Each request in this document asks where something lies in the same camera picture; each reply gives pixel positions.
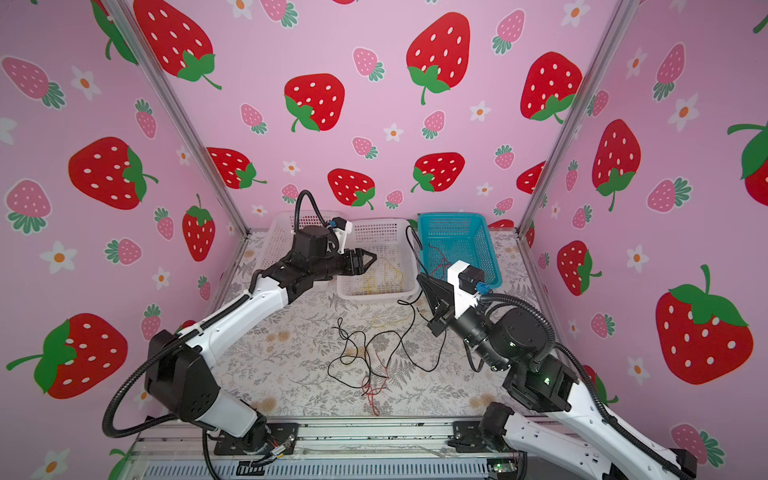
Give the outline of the left aluminium corner post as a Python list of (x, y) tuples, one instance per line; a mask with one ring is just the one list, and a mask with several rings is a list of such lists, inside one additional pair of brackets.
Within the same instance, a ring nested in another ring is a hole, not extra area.
[(115, 24), (123, 35), (127, 45), (136, 56), (139, 66), (143, 70), (154, 92), (162, 102), (164, 109), (184, 142), (184, 145), (192, 154), (198, 170), (206, 179), (209, 187), (212, 189), (219, 204), (227, 213), (229, 220), (238, 234), (241, 237), (247, 237), (250, 233), (250, 228), (235, 205), (231, 195), (228, 193), (228, 189), (224, 182), (219, 177), (218, 171), (201, 138), (195, 131), (178, 96), (169, 84), (166, 72), (161, 68), (152, 53), (150, 44), (141, 33), (139, 25), (133, 15), (132, 2), (106, 0), (104, 4), (112, 14)]

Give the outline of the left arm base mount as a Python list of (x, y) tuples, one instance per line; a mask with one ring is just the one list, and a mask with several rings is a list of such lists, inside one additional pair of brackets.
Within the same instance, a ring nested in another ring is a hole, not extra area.
[(298, 439), (300, 424), (269, 422), (258, 424), (242, 438), (222, 432), (214, 447), (216, 456), (248, 455), (264, 457), (277, 450), (278, 456), (292, 455)]

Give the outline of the right aluminium corner post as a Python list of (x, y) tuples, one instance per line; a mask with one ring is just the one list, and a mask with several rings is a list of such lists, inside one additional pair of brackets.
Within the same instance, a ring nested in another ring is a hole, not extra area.
[(595, 49), (588, 69), (584, 73), (583, 81), (576, 99), (568, 109), (569, 113), (565, 123), (556, 136), (550, 155), (545, 162), (542, 174), (534, 189), (533, 196), (526, 208), (524, 216), (517, 227), (519, 238), (523, 238), (543, 203), (544, 196), (553, 182), (557, 170), (566, 156), (570, 144), (575, 138), (577, 128), (582, 124), (591, 96), (597, 91), (603, 77), (606, 74), (613, 57), (621, 45), (621, 42), (632, 23), (632, 19), (639, 8), (639, 1), (618, 1), (602, 39)]

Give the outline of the middle white plastic basket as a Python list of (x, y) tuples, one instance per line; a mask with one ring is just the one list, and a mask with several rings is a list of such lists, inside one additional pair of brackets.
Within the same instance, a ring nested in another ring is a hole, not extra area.
[(362, 248), (377, 255), (376, 262), (361, 276), (337, 278), (337, 295), (348, 301), (382, 303), (414, 299), (420, 288), (418, 266), (406, 238), (405, 219), (369, 219), (353, 222), (349, 248)]

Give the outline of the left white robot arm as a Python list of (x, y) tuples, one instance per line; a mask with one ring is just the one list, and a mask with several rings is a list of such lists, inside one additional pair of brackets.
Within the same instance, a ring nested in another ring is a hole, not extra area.
[[(247, 453), (263, 450), (271, 435), (266, 417), (224, 391), (212, 369), (241, 337), (315, 283), (365, 274), (377, 256), (362, 248), (348, 248), (346, 239), (352, 232), (352, 223), (341, 217), (320, 219), (306, 227), (294, 225), (288, 253), (255, 271), (239, 297), (176, 334), (166, 330), (156, 334), (150, 341), (147, 360), (110, 400), (102, 420), (103, 433), (109, 438), (123, 438), (180, 420), (205, 431), (219, 430)], [(168, 412), (136, 426), (118, 428), (114, 424), (118, 407), (138, 380)]]

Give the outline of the teal plastic basket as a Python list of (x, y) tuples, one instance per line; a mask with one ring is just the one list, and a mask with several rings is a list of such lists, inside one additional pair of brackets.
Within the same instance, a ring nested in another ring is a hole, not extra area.
[(430, 276), (446, 280), (450, 266), (465, 261), (485, 272), (485, 283), (491, 289), (502, 285), (484, 216), (463, 212), (422, 214), (418, 218), (418, 235), (423, 245), (421, 262)]

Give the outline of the aluminium corner post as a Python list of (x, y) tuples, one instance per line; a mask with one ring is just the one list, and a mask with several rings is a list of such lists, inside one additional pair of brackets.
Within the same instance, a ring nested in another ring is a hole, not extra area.
[(241, 237), (247, 237), (250, 233), (250, 228), (235, 205), (231, 195), (228, 193), (228, 189), (224, 182), (219, 177), (218, 171), (201, 138), (195, 131), (178, 96), (169, 84), (166, 72), (161, 68), (152, 53), (150, 44), (141, 33), (139, 25), (133, 15), (132, 2), (106, 0), (104, 4), (112, 14), (115, 24), (123, 35), (127, 45), (136, 56), (139, 66), (143, 70), (154, 92), (162, 102), (164, 109), (184, 142), (184, 145), (192, 154), (198, 170), (206, 179), (209, 187), (212, 189), (219, 204), (227, 213), (229, 220), (238, 234)]
[(606, 74), (613, 57), (621, 45), (621, 42), (632, 23), (632, 19), (639, 8), (639, 1), (618, 1), (602, 39), (595, 49), (588, 69), (584, 73), (583, 81), (576, 99), (568, 109), (569, 113), (565, 123), (556, 136), (550, 155), (545, 162), (542, 174), (534, 189), (533, 196), (526, 208), (524, 216), (517, 227), (519, 238), (523, 238), (543, 203), (544, 196), (553, 182), (557, 170), (566, 156), (570, 144), (575, 138), (577, 128), (582, 124), (591, 96), (597, 91), (603, 77)]

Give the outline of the left white plastic basket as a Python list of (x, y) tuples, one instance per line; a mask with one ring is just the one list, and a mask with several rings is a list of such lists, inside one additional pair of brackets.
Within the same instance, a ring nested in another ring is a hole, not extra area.
[[(334, 217), (340, 217), (341, 213), (321, 210), (321, 215), (326, 221), (330, 221)], [(256, 270), (266, 269), (289, 252), (293, 245), (294, 219), (294, 211), (285, 211), (276, 215), (259, 251)], [(302, 210), (299, 215), (299, 227), (308, 225), (321, 225), (320, 219), (313, 210)]]

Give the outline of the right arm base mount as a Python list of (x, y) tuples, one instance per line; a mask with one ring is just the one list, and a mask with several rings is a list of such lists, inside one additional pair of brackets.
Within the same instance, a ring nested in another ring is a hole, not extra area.
[(503, 426), (484, 426), (479, 420), (454, 421), (447, 445), (458, 453), (515, 453), (523, 450), (511, 447), (503, 439), (508, 429)]

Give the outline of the white plastic basket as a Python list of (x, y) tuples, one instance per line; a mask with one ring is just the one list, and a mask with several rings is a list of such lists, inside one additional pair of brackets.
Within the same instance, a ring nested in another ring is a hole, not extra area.
[[(334, 217), (340, 217), (341, 213), (321, 210), (321, 215), (326, 221), (330, 221)], [(259, 251), (256, 270), (266, 269), (289, 252), (293, 245), (294, 219), (294, 211), (285, 211), (276, 215)], [(299, 227), (308, 225), (321, 225), (320, 219), (313, 210), (302, 210), (299, 215)]]
[(405, 219), (369, 219), (353, 222), (349, 248), (362, 248), (377, 255), (376, 262), (361, 276), (337, 278), (337, 295), (348, 301), (382, 303), (414, 299), (420, 288), (418, 266), (406, 238)]

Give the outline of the aluminium front rail frame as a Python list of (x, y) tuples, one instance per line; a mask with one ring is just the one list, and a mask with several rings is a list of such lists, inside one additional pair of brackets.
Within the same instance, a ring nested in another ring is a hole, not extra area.
[[(179, 422), (139, 435), (119, 479), (582, 479), (533, 454), (458, 453), (447, 445), (454, 421), (476, 417), (310, 418), (299, 423), (292, 455), (216, 456), (219, 432)], [(528, 419), (562, 434), (555, 422)]]

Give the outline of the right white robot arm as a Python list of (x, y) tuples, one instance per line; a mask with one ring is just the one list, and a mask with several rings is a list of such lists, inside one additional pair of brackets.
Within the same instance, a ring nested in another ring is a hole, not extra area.
[(695, 478), (691, 452), (653, 442), (600, 400), (584, 366), (557, 342), (538, 309), (488, 291), (478, 269), (457, 267), (448, 281), (417, 276), (433, 315), (430, 330), (456, 333), (469, 352), (505, 373), (503, 388), (518, 404), (570, 431), (562, 434), (493, 403), (479, 424), (489, 448), (533, 454), (582, 479)]

